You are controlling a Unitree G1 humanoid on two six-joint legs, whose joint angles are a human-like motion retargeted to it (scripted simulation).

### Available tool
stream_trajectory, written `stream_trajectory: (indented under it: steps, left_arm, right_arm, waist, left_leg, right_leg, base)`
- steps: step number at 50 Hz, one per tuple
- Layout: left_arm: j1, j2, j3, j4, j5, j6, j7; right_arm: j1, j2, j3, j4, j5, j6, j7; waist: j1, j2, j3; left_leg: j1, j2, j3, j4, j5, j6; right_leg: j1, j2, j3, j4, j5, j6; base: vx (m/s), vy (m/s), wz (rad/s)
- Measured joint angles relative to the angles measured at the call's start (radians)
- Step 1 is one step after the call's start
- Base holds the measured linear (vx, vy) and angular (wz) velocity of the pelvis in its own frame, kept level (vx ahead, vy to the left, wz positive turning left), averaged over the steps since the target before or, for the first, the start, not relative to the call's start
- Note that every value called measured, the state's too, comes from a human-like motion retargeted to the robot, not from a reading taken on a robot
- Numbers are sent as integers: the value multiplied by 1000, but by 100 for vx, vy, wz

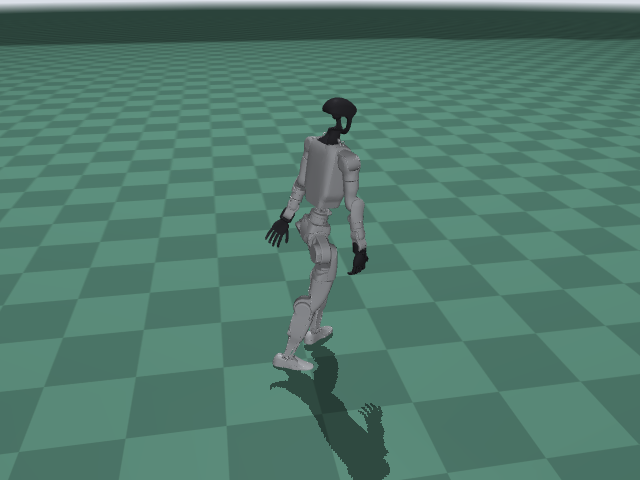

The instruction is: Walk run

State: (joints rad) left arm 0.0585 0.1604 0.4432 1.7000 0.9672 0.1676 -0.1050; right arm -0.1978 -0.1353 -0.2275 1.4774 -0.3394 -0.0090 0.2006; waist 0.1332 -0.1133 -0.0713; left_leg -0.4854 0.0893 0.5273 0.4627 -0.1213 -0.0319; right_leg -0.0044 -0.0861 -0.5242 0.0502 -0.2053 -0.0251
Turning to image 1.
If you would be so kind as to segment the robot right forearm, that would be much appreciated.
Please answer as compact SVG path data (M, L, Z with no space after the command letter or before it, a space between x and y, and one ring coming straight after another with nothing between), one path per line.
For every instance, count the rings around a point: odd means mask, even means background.
M347 219L350 223L350 237L352 239L352 246L353 243L356 242L358 244L359 251L367 247L363 225L363 213L364 202L360 199L353 201L351 205L351 213L348 215Z

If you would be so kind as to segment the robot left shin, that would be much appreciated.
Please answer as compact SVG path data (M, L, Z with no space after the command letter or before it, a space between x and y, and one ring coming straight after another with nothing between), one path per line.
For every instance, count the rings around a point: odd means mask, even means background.
M311 285L311 278L312 278L311 274L312 274L312 271L310 273L310 285ZM308 290L308 296L311 296L310 286L309 286L309 290ZM327 298L328 298L328 296L326 297L325 301L322 303L322 305L316 311L316 314L315 314L315 316L313 318L313 321L312 321L312 323L310 325L310 331L312 329L314 329L314 331L313 331L314 333L317 333L317 332L320 331L320 324L321 324L321 321L322 321L323 309L326 306Z

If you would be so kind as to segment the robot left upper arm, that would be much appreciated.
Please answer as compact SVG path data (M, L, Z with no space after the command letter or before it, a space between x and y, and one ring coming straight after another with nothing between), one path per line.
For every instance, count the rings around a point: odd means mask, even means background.
M305 187L305 175L306 175L306 166L307 166L309 146L310 146L310 143L312 142L312 140L315 137L316 136L309 136L304 141L304 153L303 153L302 160L301 160L301 163L300 163L299 175L297 177L297 183L302 187Z

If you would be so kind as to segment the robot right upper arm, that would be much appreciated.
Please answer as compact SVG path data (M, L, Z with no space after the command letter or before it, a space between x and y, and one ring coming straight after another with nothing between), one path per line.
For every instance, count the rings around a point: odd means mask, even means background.
M353 201L360 199L356 196L359 189L359 171L361 168L360 158L348 150L342 150L337 153L338 167L343 174L343 189L345 206L351 212ZM360 199L362 200L362 199ZM363 201L363 200L362 200ZM364 202L364 201L363 201ZM365 207L365 203L364 203Z

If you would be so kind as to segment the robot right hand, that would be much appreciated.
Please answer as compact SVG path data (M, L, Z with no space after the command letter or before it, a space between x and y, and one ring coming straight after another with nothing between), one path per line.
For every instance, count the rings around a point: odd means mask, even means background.
M365 269L365 263L368 261L366 248L359 251L359 247L356 242L353 243L353 253L355 253L355 257L353 260L353 269L351 272L347 272L347 274L349 275L360 273L362 270Z

